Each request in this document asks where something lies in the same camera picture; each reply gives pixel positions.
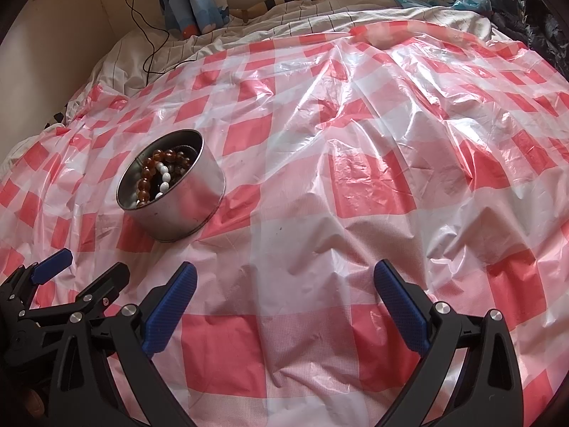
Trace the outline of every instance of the round metal container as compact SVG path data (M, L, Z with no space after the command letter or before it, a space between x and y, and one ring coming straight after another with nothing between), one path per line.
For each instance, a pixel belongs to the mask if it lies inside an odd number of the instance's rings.
M156 149L190 146L197 158L190 169L163 196L137 207L135 188L142 163ZM153 238L173 242L200 229L215 213L225 193L225 176L196 130L178 130L147 146L121 178L118 205Z

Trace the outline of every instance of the screw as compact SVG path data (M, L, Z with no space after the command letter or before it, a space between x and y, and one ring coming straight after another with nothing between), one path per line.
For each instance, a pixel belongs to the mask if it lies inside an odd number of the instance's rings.
M500 321L502 319L502 313L499 310L490 310L490 317L494 321Z
M69 317L69 321L71 321L72 323L78 323L79 321L81 321L81 319L83 319L83 313L81 313L80 311L76 311Z
M124 307L121 310L121 313L124 316L132 316L137 312L137 306L136 305L124 305Z
M446 302L436 302L435 310L442 315L446 315L450 312L451 306Z

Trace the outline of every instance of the checkered tablecloth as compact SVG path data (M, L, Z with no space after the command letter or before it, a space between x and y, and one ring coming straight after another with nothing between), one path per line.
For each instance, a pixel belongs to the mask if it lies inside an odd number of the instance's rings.
M204 135L227 195L198 234L163 244L115 193L138 152L182 128ZM528 425L569 367L568 144L569 85L518 42L420 21L269 39L133 98L95 86L2 181L0 271L69 248L36 296L49 306L122 261L116 312L191 261L196 295L154 363L198 426L368 427L418 360L374 292L388 258L459 312L503 312Z

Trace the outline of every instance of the dark bead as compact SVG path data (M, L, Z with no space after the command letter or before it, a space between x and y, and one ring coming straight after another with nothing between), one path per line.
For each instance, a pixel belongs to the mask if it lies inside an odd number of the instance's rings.
M161 149L156 149L156 151L152 153L152 158L156 162L162 162L164 160L164 151L162 151Z
M176 153L174 151L172 151L172 149L168 149L164 153L164 159L166 160L166 162L172 163L176 160Z
M152 170L156 166L156 161L152 157L149 157L148 159L144 160L143 166L148 167Z
M150 178L152 177L152 172L148 167L145 167L142 169L142 172L140 172L140 176L146 178L147 180L150 180Z
M150 190L150 180L143 178L138 182L138 189L141 191L149 191Z

